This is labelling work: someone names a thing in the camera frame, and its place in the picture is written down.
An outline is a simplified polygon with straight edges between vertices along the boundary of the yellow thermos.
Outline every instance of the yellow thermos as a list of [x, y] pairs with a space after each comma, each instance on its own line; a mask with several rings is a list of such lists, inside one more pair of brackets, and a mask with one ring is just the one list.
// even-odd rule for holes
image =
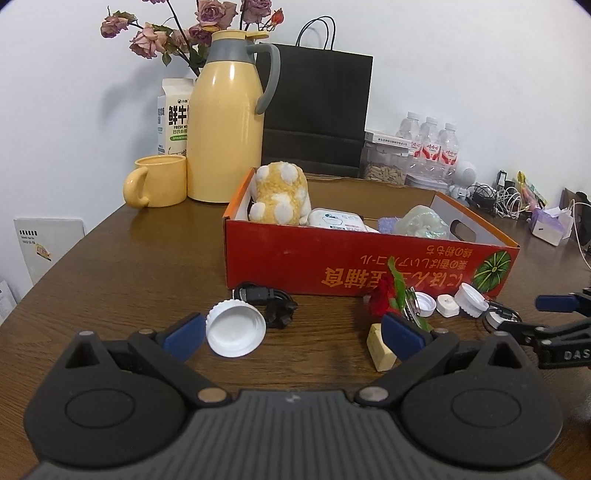
[[[265, 32], [223, 30], [213, 34], [207, 62], [189, 100], [187, 195], [227, 203], [251, 167], [261, 165], [264, 112], [280, 72], [279, 49]], [[255, 53], [271, 55], [263, 93]]]

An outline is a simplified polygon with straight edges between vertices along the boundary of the stuffed toy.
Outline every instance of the stuffed toy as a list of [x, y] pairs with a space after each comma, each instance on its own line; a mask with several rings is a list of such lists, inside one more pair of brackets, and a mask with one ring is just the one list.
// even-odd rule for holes
[[303, 225], [308, 221], [308, 182], [300, 167], [283, 161], [263, 165], [256, 171], [254, 190], [251, 222]]

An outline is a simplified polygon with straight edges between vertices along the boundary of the yellow mug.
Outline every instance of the yellow mug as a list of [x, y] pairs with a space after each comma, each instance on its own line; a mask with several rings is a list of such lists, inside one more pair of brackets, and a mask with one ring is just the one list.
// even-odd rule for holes
[[123, 185], [123, 198], [134, 208], [169, 207], [187, 198], [187, 159], [155, 155], [135, 161]]

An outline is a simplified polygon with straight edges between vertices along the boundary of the gray rubber base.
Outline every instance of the gray rubber base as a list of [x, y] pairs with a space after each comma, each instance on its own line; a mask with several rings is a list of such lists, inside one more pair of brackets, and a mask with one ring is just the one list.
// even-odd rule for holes
[[558, 480], [543, 464], [471, 472], [417, 450], [386, 411], [354, 406], [344, 393], [244, 391], [200, 410], [157, 456], [110, 471], [42, 463], [27, 480]]

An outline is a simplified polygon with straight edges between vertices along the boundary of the purple sponge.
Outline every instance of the purple sponge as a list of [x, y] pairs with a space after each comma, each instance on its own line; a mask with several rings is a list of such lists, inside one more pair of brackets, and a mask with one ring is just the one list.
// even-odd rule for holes
[[394, 230], [394, 225], [398, 222], [396, 217], [382, 217], [378, 220], [379, 233], [390, 233]]

